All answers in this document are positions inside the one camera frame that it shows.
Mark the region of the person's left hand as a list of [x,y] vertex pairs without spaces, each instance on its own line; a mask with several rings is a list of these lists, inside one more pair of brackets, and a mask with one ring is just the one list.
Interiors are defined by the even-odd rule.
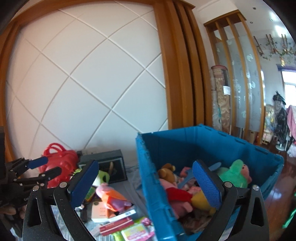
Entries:
[[[21,219],[25,218],[25,211],[27,206],[23,206],[19,210],[19,216]],[[4,206],[0,208],[0,213],[7,214],[7,215],[16,215],[16,209],[13,206]]]

